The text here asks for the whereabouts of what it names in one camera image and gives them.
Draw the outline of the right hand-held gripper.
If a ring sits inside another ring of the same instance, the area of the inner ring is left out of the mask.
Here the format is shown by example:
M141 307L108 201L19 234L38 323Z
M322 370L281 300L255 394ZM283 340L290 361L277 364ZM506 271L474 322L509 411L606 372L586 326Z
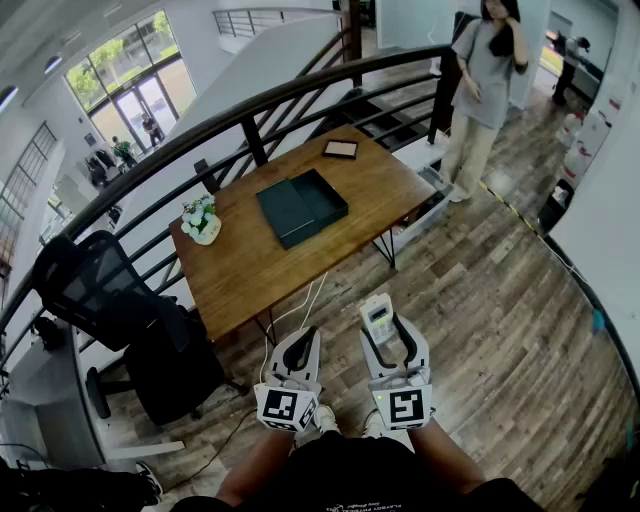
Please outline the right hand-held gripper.
M395 313L394 326L406 349L404 366L386 362L366 328L359 332L369 369L369 389L387 430L408 430L426 426L432 416L432 383L429 345L416 327Z

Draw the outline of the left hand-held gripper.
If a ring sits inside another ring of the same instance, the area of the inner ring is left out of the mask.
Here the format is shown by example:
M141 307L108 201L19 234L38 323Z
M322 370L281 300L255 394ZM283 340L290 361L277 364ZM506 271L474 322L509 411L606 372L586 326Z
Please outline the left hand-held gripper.
M253 387L257 418L267 428L304 432L319 406L322 386L317 380L320 367L321 335L317 327L305 327L289 335L273 351L271 375L266 383ZM283 377L297 377L305 381Z

